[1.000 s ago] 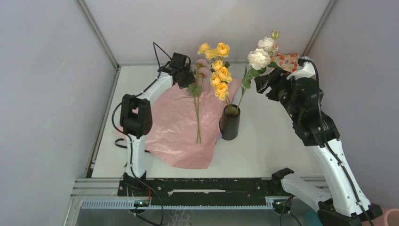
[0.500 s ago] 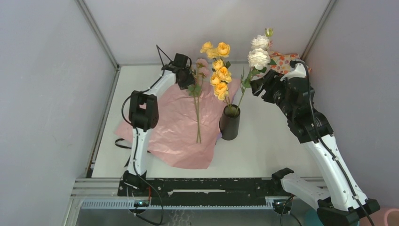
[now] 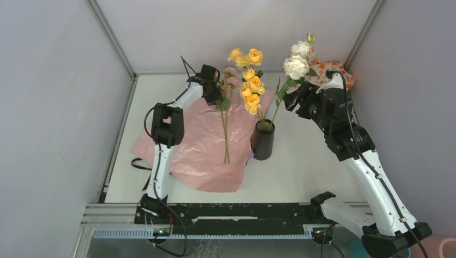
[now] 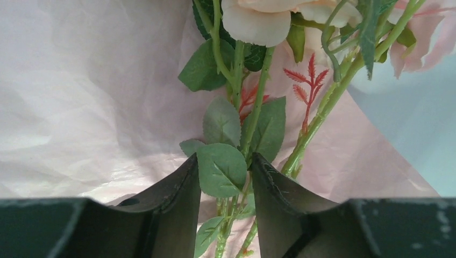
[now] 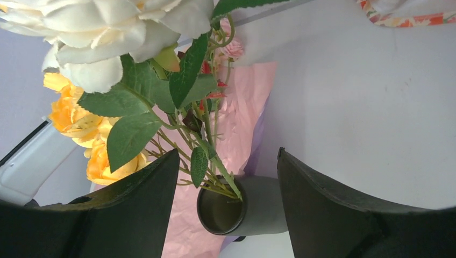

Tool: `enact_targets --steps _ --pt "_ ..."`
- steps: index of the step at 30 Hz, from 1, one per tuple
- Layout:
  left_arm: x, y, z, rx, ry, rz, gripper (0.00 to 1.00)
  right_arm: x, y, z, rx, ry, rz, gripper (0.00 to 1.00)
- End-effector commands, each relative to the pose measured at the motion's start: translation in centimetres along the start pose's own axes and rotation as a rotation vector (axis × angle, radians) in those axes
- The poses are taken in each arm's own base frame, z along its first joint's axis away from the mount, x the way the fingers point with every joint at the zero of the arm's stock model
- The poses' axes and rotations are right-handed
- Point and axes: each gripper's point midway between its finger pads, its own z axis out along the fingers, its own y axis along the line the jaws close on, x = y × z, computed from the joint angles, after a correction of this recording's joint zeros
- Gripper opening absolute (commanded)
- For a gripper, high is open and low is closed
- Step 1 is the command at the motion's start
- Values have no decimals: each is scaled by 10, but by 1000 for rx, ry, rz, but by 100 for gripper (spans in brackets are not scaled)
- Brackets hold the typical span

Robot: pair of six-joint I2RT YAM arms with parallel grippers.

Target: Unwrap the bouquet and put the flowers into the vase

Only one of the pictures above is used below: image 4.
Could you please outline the peach rose stem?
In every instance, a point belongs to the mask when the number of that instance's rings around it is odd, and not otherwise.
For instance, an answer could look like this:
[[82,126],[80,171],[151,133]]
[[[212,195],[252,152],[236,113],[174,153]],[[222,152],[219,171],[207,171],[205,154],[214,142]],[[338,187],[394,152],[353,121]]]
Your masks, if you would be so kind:
[[206,221],[196,235],[195,257],[217,244],[215,256],[222,257],[234,221],[249,215],[247,174],[253,153],[273,160],[281,148],[286,122],[286,100],[271,100],[265,94],[276,47],[287,43],[296,63],[303,60],[307,28],[320,31],[324,56],[332,69],[316,70],[316,54],[308,62],[308,75],[285,69],[295,81],[294,93],[310,108],[329,73],[332,88],[323,97],[313,120],[305,118],[297,145],[283,171],[291,175],[308,142],[327,112],[341,97],[355,70],[343,73],[343,65],[331,49],[333,38],[344,27],[362,22],[358,1],[193,1],[197,26],[205,37],[179,74],[191,91],[225,87],[227,96],[214,99],[203,118],[204,140],[181,142],[182,151],[197,155],[202,191],[216,198],[216,217]]

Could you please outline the pink rose stem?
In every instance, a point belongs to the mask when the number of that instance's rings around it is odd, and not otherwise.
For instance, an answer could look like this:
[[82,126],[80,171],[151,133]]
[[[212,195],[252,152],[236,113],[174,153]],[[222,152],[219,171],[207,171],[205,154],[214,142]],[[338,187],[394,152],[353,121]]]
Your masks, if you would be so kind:
[[290,177],[299,174],[308,144],[359,70],[372,78],[374,65],[389,60],[400,76],[455,52],[455,1],[336,1],[326,18],[300,13],[291,25],[292,36],[320,30],[318,45],[328,65],[318,71],[312,54],[307,75],[285,72],[306,106],[296,147],[281,170]]

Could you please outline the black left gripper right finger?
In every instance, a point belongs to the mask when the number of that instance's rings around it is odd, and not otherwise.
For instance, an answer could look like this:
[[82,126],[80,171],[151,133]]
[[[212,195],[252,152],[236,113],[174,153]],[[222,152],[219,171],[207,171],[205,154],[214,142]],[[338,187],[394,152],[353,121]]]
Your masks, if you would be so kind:
[[252,156],[262,257],[455,257],[454,198],[335,203]]

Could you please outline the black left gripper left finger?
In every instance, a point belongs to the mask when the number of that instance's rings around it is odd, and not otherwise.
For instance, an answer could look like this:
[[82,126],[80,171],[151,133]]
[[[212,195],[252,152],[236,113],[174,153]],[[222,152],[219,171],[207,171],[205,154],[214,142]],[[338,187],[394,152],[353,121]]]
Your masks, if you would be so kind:
[[1,200],[1,257],[193,257],[197,156],[118,205],[90,198]]

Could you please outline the purple pink wrapping paper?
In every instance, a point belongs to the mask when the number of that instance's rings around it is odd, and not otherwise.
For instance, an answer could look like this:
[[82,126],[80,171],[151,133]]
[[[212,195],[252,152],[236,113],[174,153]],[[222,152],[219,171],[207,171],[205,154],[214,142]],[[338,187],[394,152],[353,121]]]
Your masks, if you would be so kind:
[[[224,93],[177,78],[202,42],[191,1],[1,1],[1,197],[114,204],[174,171]],[[303,163],[335,202],[439,196],[348,92]]]

